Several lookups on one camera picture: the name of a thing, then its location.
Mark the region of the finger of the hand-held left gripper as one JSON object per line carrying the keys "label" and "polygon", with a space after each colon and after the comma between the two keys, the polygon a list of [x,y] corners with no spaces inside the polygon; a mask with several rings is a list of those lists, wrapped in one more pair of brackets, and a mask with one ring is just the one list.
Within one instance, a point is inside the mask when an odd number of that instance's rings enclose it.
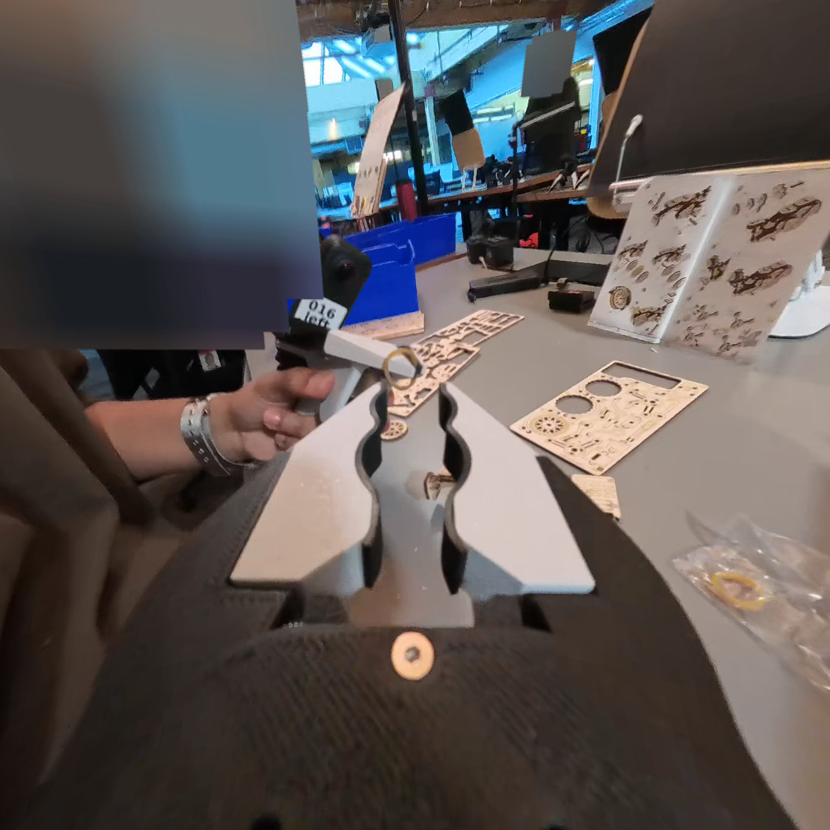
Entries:
{"label": "finger of the hand-held left gripper", "polygon": [[324,341],[324,354],[363,367],[380,368],[395,347],[389,343],[349,334],[342,329],[330,330]]}
{"label": "finger of the hand-held left gripper", "polygon": [[383,380],[380,368],[348,366],[333,369],[332,374],[335,385],[328,397],[319,405],[319,423],[329,420],[354,397]]}

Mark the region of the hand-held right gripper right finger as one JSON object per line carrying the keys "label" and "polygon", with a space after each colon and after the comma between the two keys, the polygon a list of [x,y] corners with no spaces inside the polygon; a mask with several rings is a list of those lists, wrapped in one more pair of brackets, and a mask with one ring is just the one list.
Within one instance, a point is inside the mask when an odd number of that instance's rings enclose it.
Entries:
{"label": "hand-held right gripper right finger", "polygon": [[544,459],[453,383],[439,389],[444,508],[441,571],[472,601],[587,595],[596,581],[543,466]]}

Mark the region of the yellow rubber band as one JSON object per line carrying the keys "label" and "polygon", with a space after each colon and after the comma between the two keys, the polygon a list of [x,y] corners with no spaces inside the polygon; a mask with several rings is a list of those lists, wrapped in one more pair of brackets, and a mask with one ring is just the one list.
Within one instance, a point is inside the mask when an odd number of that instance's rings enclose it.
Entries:
{"label": "yellow rubber band", "polygon": [[421,377],[423,367],[410,347],[399,347],[386,355],[381,367],[390,389],[407,391]]}
{"label": "yellow rubber band", "polygon": [[708,587],[722,603],[742,612],[759,611],[769,601],[757,580],[734,571],[713,573]]}

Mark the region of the grey desk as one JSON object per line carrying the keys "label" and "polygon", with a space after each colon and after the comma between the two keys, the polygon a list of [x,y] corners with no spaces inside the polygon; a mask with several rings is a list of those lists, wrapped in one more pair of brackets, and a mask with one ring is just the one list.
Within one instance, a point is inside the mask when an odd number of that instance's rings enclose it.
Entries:
{"label": "grey desk", "polygon": [[800,828],[828,828],[828,694],[782,666],[695,590],[674,558],[743,515],[828,552],[828,330],[767,341],[752,364],[654,346],[549,309],[547,289],[468,301],[465,257],[417,273],[428,334],[480,308],[524,320],[487,341],[456,382],[505,426],[609,363],[707,385],[702,397],[611,471],[622,527],[694,625],[736,724]]}

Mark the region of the person's left hand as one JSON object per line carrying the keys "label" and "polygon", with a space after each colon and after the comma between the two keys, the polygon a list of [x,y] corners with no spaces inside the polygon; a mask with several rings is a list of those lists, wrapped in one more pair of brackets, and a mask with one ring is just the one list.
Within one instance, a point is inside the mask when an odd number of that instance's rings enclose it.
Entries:
{"label": "person's left hand", "polygon": [[316,430],[314,406],[335,386],[335,376],[309,368],[275,369],[208,404],[213,442],[231,462],[267,462]]}

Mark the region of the small wooden card sheet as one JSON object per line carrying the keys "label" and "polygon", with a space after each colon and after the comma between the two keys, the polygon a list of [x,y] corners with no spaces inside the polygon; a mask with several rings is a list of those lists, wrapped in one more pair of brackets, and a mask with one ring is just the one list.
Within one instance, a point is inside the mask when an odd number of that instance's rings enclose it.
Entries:
{"label": "small wooden card sheet", "polygon": [[570,480],[603,513],[610,515],[618,523],[621,522],[622,513],[617,494],[617,484],[613,477],[574,474],[570,477]]}

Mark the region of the hanging wooden board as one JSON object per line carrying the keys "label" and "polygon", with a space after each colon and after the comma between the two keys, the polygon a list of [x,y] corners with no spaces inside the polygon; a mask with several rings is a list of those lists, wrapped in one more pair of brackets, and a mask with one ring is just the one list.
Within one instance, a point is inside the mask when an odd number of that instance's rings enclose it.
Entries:
{"label": "hanging wooden board", "polygon": [[407,87],[407,84],[401,84],[374,107],[354,184],[351,203],[354,220],[363,220],[379,212],[389,163],[387,143]]}

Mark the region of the silver wristband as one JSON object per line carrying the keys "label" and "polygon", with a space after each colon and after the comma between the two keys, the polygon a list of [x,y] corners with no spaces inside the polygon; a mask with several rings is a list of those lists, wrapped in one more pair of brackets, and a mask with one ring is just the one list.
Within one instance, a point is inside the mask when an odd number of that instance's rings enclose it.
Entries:
{"label": "silver wristband", "polygon": [[241,475],[244,471],[257,468],[261,462],[232,461],[217,447],[213,437],[211,403],[219,396],[220,393],[212,393],[185,402],[180,420],[181,437],[202,472],[214,477]]}

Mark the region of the black boxy device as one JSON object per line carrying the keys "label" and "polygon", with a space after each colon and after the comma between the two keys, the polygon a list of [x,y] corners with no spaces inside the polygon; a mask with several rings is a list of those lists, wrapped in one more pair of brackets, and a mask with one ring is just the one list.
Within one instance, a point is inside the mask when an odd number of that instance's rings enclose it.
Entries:
{"label": "black boxy device", "polygon": [[499,234],[474,234],[466,240],[467,259],[489,270],[512,271],[514,241]]}

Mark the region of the wooden puzzle sheet round holes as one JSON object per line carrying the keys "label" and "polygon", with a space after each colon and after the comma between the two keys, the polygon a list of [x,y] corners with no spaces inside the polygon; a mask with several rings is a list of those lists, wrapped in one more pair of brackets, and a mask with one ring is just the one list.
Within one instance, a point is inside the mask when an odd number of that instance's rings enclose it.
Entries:
{"label": "wooden puzzle sheet round holes", "polygon": [[602,476],[708,386],[613,361],[510,425],[517,437]]}

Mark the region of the brown cork panel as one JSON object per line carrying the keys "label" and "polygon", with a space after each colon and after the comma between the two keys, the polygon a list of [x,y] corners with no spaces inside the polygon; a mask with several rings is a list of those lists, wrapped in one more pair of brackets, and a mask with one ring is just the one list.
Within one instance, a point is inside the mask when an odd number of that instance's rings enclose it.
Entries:
{"label": "brown cork panel", "polygon": [[485,165],[482,139],[475,126],[452,136],[452,151],[461,173],[481,169]]}

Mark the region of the person's brown sweater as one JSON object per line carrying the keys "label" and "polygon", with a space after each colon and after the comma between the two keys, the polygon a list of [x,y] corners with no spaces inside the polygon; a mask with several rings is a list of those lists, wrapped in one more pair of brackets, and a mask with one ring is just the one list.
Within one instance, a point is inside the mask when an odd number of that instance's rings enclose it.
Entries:
{"label": "person's brown sweater", "polygon": [[138,483],[86,416],[80,354],[1,354],[2,824],[85,711],[110,641],[182,542],[242,485]]}

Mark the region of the clear plastic bag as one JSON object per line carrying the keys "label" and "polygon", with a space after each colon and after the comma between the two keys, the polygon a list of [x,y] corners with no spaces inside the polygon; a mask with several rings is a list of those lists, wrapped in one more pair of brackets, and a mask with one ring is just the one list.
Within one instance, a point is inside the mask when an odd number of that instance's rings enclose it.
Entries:
{"label": "clear plastic bag", "polygon": [[[829,558],[737,515],[720,526],[687,515],[696,547],[673,559],[676,571],[784,666],[829,691]],[[722,603],[709,590],[713,573],[757,580],[769,601],[755,612]]]}

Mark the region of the puzzle instruction booklet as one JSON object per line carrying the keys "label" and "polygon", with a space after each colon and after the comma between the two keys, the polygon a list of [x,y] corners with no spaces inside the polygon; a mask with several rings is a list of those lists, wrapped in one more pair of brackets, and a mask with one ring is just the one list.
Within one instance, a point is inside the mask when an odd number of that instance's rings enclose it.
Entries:
{"label": "puzzle instruction booklet", "polygon": [[828,204],[828,163],[650,179],[588,326],[750,362],[828,238]]}

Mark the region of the white monitor stand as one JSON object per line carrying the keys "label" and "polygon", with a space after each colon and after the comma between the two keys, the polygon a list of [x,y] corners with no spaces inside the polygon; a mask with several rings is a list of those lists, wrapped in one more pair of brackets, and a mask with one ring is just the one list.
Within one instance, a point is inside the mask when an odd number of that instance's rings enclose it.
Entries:
{"label": "white monitor stand", "polygon": [[829,327],[829,285],[825,283],[825,276],[824,253],[818,251],[771,330],[770,338],[807,338]]}

